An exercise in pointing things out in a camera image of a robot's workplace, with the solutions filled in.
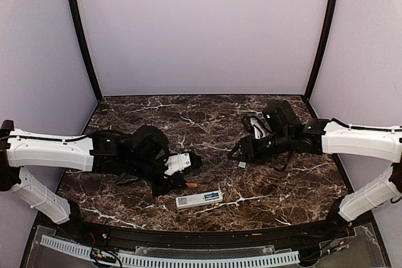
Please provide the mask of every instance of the battery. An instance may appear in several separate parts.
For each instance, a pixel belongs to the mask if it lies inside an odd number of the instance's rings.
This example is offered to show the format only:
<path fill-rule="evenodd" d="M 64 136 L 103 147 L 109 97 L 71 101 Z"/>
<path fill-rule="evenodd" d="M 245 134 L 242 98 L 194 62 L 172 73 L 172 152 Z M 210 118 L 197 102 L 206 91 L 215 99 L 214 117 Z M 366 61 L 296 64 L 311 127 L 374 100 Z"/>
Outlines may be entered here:
<path fill-rule="evenodd" d="M 183 208 L 219 203 L 222 202 L 222 200 L 223 196 L 220 190 L 210 191 L 208 193 L 177 197 L 176 206 L 179 209 L 183 209 Z"/>

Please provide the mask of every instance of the white wall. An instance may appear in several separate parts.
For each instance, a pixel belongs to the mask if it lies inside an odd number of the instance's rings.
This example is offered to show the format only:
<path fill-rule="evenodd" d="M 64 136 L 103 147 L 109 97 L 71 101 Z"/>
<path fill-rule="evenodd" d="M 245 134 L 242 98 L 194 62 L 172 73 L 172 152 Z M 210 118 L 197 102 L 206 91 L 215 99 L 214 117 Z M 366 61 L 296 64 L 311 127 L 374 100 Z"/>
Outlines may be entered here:
<path fill-rule="evenodd" d="M 0 0 L 0 123 L 80 134 L 95 107 L 67 0 Z M 61 169 L 30 168 L 55 189 Z M 19 267 L 36 211 L 0 193 L 0 267 Z"/>
<path fill-rule="evenodd" d="M 302 94 L 327 0 L 79 0 L 104 95 Z"/>
<path fill-rule="evenodd" d="M 402 125 L 402 0 L 338 0 L 312 97 L 320 117 L 346 123 Z M 355 189 L 387 162 L 342 156 Z M 402 204 L 374 210 L 393 267 L 402 267 Z"/>

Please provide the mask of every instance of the marble tabletop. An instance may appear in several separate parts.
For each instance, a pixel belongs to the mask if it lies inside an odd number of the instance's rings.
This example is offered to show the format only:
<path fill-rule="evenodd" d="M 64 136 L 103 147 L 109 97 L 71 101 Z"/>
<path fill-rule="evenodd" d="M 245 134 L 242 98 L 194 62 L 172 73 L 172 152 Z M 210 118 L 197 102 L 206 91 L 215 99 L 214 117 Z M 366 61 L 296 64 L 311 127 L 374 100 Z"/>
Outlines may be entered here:
<path fill-rule="evenodd" d="M 171 152 L 192 150 L 202 167 L 185 178 L 198 188 L 152 196 L 140 180 L 116 186 L 118 176 L 67 171 L 58 194 L 77 202 L 84 220 L 148 230 L 214 232 L 255 230 L 323 220 L 332 202 L 347 193 L 330 156 L 296 154 L 282 172 L 270 164 L 229 161 L 227 152 L 246 135 L 241 117 L 256 115 L 267 104 L 287 100 L 302 122 L 311 118 L 299 96 L 191 95 L 106 97 L 86 133 L 98 129 L 134 132 L 156 126 L 170 141 Z M 224 201 L 178 210 L 175 198 L 220 189 Z"/>

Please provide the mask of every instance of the black vertical post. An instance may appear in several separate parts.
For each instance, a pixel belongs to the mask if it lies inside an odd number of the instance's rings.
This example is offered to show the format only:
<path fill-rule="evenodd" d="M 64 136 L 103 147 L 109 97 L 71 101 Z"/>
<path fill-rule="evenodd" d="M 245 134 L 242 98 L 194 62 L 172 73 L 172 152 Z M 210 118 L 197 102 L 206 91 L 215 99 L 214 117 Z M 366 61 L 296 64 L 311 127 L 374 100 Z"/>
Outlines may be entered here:
<path fill-rule="evenodd" d="M 94 66 L 92 64 L 92 60 L 90 59 L 87 40 L 84 35 L 84 28 L 82 27 L 80 11 L 78 7 L 77 0 L 68 0 L 70 4 L 71 15 L 73 17 L 73 23 L 75 28 L 75 34 L 77 35 L 78 43 L 81 49 L 81 55 L 84 59 L 85 68 L 87 69 L 88 77 L 90 80 L 90 84 L 92 86 L 92 90 L 95 93 L 97 101 L 101 101 L 103 96 L 101 92 L 101 88 L 99 87 L 98 80 L 96 79 L 96 74 L 94 70 Z"/>
<path fill-rule="evenodd" d="M 317 53 L 315 54 L 314 64 L 310 78 L 308 79 L 307 88 L 304 96 L 309 100 L 313 94 L 315 83 L 317 82 L 318 73 L 322 64 L 322 58 L 327 46 L 329 32 L 331 29 L 332 18 L 334 17 L 335 3 L 337 0 L 328 0 L 327 10 L 325 12 L 324 23 L 322 26 L 320 42 L 318 42 Z"/>

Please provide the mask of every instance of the white perforated rail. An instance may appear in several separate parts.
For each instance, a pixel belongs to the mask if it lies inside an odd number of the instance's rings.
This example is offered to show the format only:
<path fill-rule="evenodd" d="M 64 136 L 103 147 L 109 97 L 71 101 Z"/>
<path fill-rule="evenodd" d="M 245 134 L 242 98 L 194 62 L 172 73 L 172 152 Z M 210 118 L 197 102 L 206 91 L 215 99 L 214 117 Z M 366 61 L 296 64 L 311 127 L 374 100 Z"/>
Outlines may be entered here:
<path fill-rule="evenodd" d="M 91 260 L 88 246 L 83 246 L 64 240 L 42 236 L 41 245 L 63 252 L 64 254 L 78 257 L 83 260 Z M 264 255 L 261 257 L 244 257 L 241 259 L 214 259 L 214 260 L 180 260 L 164 259 L 156 257 L 141 257 L 132 254 L 118 254 L 123 267 L 144 267 L 144 268 L 262 268 L 262 267 L 281 267 L 299 263 L 298 251 L 286 252 L 282 254 Z"/>

